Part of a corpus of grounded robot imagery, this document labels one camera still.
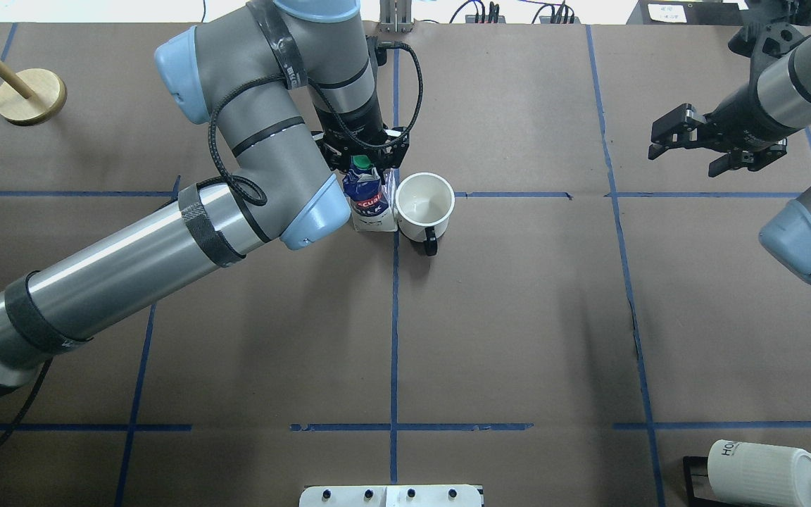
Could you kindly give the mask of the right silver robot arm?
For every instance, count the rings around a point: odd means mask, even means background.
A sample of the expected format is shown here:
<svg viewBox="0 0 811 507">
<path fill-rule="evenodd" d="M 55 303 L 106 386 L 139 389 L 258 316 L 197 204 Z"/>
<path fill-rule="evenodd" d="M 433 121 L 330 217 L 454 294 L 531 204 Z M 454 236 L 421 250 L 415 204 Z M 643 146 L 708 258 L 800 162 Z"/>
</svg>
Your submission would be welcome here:
<svg viewBox="0 0 811 507">
<path fill-rule="evenodd" d="M 710 113 L 684 103 L 651 125 L 648 158 L 672 149 L 719 154 L 709 177 L 758 171 L 786 155 L 788 136 L 811 126 L 811 35 L 776 20 L 740 29 L 729 42 L 750 59 L 750 76 Z M 762 247 L 798 279 L 811 284 L 811 186 L 789 200 L 760 229 Z"/>
</svg>

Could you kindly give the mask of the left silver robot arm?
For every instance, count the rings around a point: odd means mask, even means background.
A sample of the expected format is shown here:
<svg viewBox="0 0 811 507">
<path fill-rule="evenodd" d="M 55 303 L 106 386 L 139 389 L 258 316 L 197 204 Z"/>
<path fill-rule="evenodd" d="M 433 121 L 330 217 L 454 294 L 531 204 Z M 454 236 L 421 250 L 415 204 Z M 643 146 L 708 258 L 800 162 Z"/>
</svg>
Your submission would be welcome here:
<svg viewBox="0 0 811 507">
<path fill-rule="evenodd" d="M 234 155 L 151 215 L 0 292 L 0 397 L 94 334 L 273 240 L 303 249 L 350 220 L 334 175 L 402 144 L 381 118 L 381 44 L 358 1 L 249 1 L 169 39 L 156 67 L 181 112 Z"/>
</svg>

